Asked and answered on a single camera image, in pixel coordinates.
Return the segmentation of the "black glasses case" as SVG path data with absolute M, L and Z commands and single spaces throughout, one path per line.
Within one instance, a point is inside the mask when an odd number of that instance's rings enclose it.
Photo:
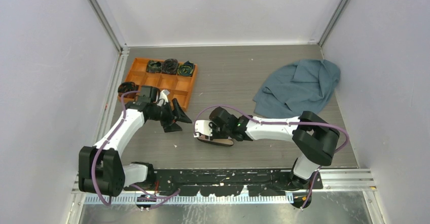
M 197 137 L 197 140 L 204 142 L 204 143 L 208 143 L 208 144 L 213 144 L 213 145 L 218 145 L 218 146 L 226 146 L 226 147 L 231 147 L 234 145 L 234 142 L 228 138 L 225 139 L 215 139 L 215 138 L 211 138 L 208 136 L 200 136 Z

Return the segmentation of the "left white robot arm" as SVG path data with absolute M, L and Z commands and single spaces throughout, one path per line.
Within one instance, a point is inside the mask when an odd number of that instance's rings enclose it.
M 165 133 L 179 132 L 182 123 L 192 120 L 182 110 L 177 99 L 170 101 L 168 91 L 142 86 L 136 99 L 122 102 L 122 113 L 108 133 L 94 146 L 84 146 L 79 152 L 78 186 L 86 193 L 100 197 L 117 197 L 123 188 L 133 184 L 148 191 L 155 186 L 156 174 L 150 163 L 133 162 L 124 166 L 121 155 L 133 135 L 150 121 L 158 121 Z

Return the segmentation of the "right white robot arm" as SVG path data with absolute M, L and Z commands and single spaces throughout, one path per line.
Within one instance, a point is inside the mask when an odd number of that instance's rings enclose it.
M 301 151 L 295 161 L 290 184 L 302 189 L 321 166 L 330 166 L 336 152 L 340 129 L 310 111 L 285 119 L 236 117 L 222 107 L 215 108 L 208 120 L 195 123 L 195 137 L 218 145 L 231 146 L 235 141 L 280 140 L 293 142 Z

